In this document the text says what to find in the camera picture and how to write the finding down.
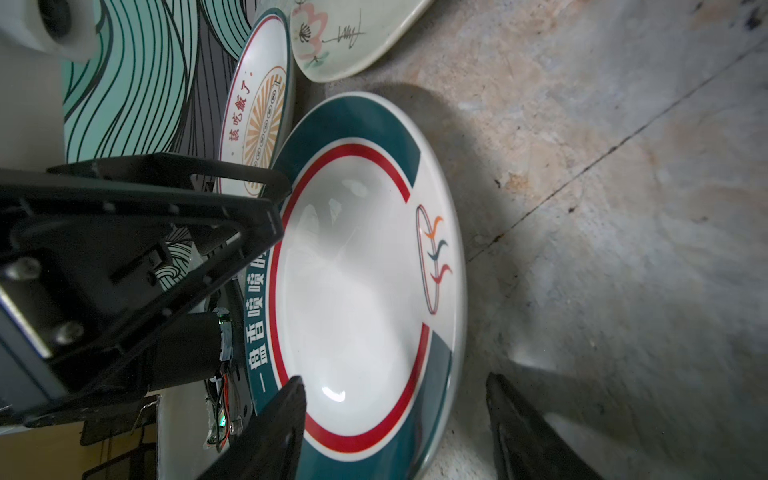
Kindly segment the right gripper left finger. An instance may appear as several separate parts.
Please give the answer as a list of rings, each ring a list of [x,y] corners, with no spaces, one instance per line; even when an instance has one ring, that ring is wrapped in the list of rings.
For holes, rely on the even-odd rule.
[[[204,473],[202,479],[294,479],[297,475],[306,418],[302,378],[294,376],[253,417],[237,442]]]

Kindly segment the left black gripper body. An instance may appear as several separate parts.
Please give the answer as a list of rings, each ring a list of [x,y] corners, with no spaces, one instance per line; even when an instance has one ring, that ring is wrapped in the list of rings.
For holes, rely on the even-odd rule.
[[[133,402],[144,353],[278,243],[274,169],[155,153],[1,173],[1,422]]]

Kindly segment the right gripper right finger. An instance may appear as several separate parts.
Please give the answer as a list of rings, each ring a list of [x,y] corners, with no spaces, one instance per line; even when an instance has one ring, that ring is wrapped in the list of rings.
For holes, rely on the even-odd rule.
[[[493,459],[500,479],[598,479],[503,375],[486,379]]]

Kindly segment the green rimmed white plate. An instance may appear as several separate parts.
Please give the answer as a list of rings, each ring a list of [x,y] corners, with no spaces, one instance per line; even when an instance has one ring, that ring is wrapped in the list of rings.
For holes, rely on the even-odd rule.
[[[457,395],[468,316],[437,156],[395,104],[350,92],[313,108],[273,166],[292,191],[283,239],[245,277],[255,410],[299,377],[299,478],[417,478]]]

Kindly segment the orange sun plate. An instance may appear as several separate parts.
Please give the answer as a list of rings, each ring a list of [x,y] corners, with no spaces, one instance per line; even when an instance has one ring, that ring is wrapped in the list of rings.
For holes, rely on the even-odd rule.
[[[257,20],[237,63],[222,122],[218,160],[267,169],[292,128],[295,66],[289,22],[279,8]]]

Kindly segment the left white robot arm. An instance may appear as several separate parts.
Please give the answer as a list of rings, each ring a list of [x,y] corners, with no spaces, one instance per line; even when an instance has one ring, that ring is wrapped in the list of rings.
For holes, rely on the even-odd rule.
[[[157,386],[160,339],[277,244],[287,178],[218,161],[240,2],[1,5],[1,420]]]

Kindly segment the white plate black squiggle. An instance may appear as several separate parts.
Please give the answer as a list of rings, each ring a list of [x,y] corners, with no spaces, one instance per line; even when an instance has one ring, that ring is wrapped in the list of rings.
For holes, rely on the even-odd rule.
[[[295,61],[312,82],[354,76],[386,54],[432,0],[265,1],[288,21]]]

